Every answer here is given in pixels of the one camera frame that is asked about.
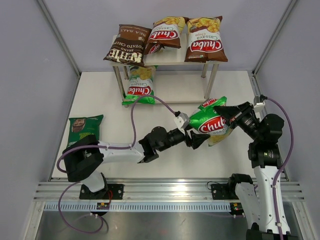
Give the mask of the brown Chuba cassava chips bag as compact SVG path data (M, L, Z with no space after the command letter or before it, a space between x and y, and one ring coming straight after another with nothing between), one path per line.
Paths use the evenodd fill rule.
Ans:
M228 61L220 34L222 20L222 16L188 19L185 62Z

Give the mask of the green Chuba cassava chips bag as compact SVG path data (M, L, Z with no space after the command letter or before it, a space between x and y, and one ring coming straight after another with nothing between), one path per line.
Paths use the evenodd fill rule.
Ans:
M133 104L140 96L154 95L154 79L157 70L154 66L131 66L129 68L129 86L122 105Z

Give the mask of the brown Chuba bag text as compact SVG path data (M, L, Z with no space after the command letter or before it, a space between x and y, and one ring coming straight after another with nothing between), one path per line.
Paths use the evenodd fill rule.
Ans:
M181 34L188 21L184 16L167 16L153 23L145 55L181 48Z

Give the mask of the brown Kettle potato chips bag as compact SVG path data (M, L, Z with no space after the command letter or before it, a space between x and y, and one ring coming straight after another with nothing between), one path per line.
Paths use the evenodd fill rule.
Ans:
M151 31L138 25L120 24L118 34L103 60L143 67L144 51Z

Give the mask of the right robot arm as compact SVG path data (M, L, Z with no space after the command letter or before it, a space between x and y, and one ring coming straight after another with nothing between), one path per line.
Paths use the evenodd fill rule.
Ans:
M231 129L239 127L253 140L248 146L248 158L257 186L249 175L234 173L226 189L230 197L241 203L248 225L246 239L296 240L286 219L279 179L283 165L278 140L285 121L273 113L259 120L249 102L216 106L214 110Z

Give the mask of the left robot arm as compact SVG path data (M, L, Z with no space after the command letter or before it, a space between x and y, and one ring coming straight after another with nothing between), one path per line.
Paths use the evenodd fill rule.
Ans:
M104 143L90 134L77 141L62 152L62 160L68 181L81 183L79 198L81 200L121 200L123 186L107 183L98 167L109 163L149 163L163 152L180 143L197 149L210 138L209 134L175 128L170 131L162 126L154 127L143 139L134 145Z

